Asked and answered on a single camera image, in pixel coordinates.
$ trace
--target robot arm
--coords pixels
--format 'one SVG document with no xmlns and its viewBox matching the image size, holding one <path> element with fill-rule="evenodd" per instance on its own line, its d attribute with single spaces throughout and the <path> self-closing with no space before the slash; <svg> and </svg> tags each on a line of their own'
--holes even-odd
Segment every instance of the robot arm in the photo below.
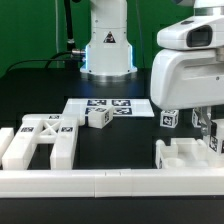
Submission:
<svg viewBox="0 0 224 224">
<path fill-rule="evenodd" d="M 209 135 L 208 108 L 224 104 L 224 0 L 196 0 L 194 9 L 194 16 L 158 33 L 165 49 L 153 63 L 151 98 L 165 110 L 199 108 L 203 134 Z"/>
</svg>

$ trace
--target black table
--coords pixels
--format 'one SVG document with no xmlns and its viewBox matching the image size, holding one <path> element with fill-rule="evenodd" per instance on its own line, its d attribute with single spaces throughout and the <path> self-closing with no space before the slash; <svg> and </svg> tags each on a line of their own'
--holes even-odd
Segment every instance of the black table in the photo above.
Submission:
<svg viewBox="0 0 224 224">
<path fill-rule="evenodd" d="M 64 69 L 16 69 L 0 79 L 0 127 L 21 125 L 25 114 L 62 113 L 69 98 L 150 99 L 150 70 L 138 78 L 102 84 Z M 154 118 L 114 118 L 104 129 L 80 127 L 74 169 L 155 168 L 155 142 L 171 137 L 200 138 L 192 110 L 180 111 L 175 129 Z M 222 107 L 215 108 L 219 118 Z M 36 150 L 29 169 L 49 169 L 49 152 Z M 223 223 L 224 197 L 0 199 L 3 223 Z"/>
</svg>

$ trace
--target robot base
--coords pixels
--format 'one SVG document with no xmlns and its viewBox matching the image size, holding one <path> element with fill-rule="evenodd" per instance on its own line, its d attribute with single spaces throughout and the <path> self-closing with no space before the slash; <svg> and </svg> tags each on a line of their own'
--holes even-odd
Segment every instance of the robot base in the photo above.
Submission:
<svg viewBox="0 0 224 224">
<path fill-rule="evenodd" d="M 85 73 L 84 70 L 81 70 L 81 77 L 83 79 L 102 82 L 102 83 L 111 83 L 111 82 L 123 82 L 137 77 L 137 69 L 134 68 L 130 73 L 121 74 L 121 75 L 96 75 L 91 73 Z"/>
</svg>

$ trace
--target white block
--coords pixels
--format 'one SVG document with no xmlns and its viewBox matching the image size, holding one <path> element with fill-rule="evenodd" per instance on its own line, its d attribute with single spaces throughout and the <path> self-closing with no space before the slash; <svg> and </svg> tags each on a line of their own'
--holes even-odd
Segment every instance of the white block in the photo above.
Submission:
<svg viewBox="0 0 224 224">
<path fill-rule="evenodd" d="M 131 170 L 108 170 L 95 176 L 95 197 L 130 197 L 131 195 Z"/>
<path fill-rule="evenodd" d="M 4 170 L 25 170 L 36 149 L 35 136 L 42 131 L 43 122 L 26 120 L 2 158 Z"/>
<path fill-rule="evenodd" d="M 178 124 L 179 110 L 162 111 L 160 116 L 160 126 L 175 128 Z"/>
<path fill-rule="evenodd" d="M 0 130 L 0 166 L 2 165 L 2 157 L 14 138 L 13 128 L 2 128 Z"/>
<path fill-rule="evenodd" d="M 59 132 L 50 156 L 50 164 L 52 170 L 70 170 L 72 169 L 77 137 L 78 137 L 77 118 L 71 117 L 61 122 Z"/>
<path fill-rule="evenodd" d="M 89 127 L 103 128 L 113 120 L 114 106 L 101 106 L 88 115 Z"/>
</svg>

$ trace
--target fiducial marker cube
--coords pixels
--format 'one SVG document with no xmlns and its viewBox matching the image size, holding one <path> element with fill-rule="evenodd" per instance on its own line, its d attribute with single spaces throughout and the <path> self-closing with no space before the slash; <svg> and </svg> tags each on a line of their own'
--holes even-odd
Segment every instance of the fiducial marker cube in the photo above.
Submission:
<svg viewBox="0 0 224 224">
<path fill-rule="evenodd" d="M 114 106 L 100 106 L 88 114 L 89 127 L 103 128 L 113 120 Z"/>
<path fill-rule="evenodd" d="M 163 110 L 160 116 L 160 126 L 175 128 L 178 124 L 179 110 Z"/>
</svg>

